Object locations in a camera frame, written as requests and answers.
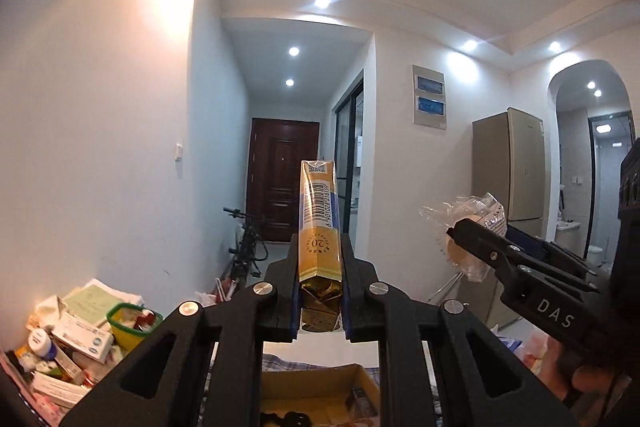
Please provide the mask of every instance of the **green basket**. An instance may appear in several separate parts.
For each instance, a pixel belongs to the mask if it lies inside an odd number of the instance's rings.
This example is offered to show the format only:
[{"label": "green basket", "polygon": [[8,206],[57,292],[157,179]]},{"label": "green basket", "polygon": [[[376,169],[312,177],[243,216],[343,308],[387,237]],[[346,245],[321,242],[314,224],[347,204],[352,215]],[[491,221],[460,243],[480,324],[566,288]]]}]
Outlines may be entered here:
[{"label": "green basket", "polygon": [[136,347],[146,337],[153,333],[153,331],[162,322],[162,315],[156,312],[154,312],[156,321],[154,322],[154,325],[151,326],[151,331],[140,331],[134,330],[132,328],[127,328],[126,326],[120,324],[120,322],[118,321],[122,317],[123,310],[142,311],[144,309],[146,308],[137,306],[136,304],[120,302],[120,304],[116,304],[113,308],[111,308],[109,313],[107,313],[107,322],[111,325],[111,332],[113,333],[113,337],[115,338],[116,343],[126,351],[131,351],[134,347]]}]

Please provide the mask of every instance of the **yellow package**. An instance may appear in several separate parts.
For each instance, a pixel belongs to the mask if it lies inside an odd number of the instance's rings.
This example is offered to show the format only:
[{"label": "yellow package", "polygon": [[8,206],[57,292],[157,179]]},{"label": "yellow package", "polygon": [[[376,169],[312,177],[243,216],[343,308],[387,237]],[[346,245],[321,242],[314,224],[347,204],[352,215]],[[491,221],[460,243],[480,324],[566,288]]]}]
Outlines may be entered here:
[{"label": "yellow package", "polygon": [[334,163],[303,161],[298,271],[302,319],[310,331],[332,331],[338,325],[342,295],[339,223]]}]

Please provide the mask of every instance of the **beige refrigerator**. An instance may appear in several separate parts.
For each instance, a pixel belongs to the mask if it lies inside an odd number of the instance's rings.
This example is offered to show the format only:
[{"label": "beige refrigerator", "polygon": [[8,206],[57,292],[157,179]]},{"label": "beige refrigerator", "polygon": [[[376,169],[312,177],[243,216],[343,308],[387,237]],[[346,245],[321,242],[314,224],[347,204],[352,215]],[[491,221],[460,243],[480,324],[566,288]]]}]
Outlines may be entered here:
[{"label": "beige refrigerator", "polygon": [[[474,196],[490,192],[504,206],[507,222],[543,237],[545,143],[542,120],[512,107],[473,123]],[[463,279],[458,299],[488,327],[502,327],[518,315],[500,302],[502,284],[493,272],[481,283]]]}]

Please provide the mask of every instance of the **barcode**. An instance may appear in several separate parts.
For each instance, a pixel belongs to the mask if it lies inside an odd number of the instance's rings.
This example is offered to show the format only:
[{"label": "barcode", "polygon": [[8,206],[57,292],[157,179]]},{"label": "barcode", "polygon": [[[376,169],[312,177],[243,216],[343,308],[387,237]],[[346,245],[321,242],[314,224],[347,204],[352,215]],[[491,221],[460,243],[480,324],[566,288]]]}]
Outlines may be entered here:
[{"label": "barcode", "polygon": [[332,227],[331,189],[324,180],[310,182],[305,187],[303,226]]},{"label": "barcode", "polygon": [[322,172],[322,174],[326,174],[326,162],[309,162],[308,170],[309,172]]}]

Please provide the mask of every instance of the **bathroom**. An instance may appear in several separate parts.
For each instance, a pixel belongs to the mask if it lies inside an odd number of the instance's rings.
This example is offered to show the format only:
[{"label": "bathroom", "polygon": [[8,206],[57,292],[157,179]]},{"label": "bathroom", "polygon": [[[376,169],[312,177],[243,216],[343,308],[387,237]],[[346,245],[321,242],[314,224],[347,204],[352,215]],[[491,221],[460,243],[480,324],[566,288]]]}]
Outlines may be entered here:
[{"label": "bathroom", "polygon": [[560,197],[556,243],[610,271],[618,245],[620,164],[635,140],[625,86],[605,61],[561,71],[556,99]]}]

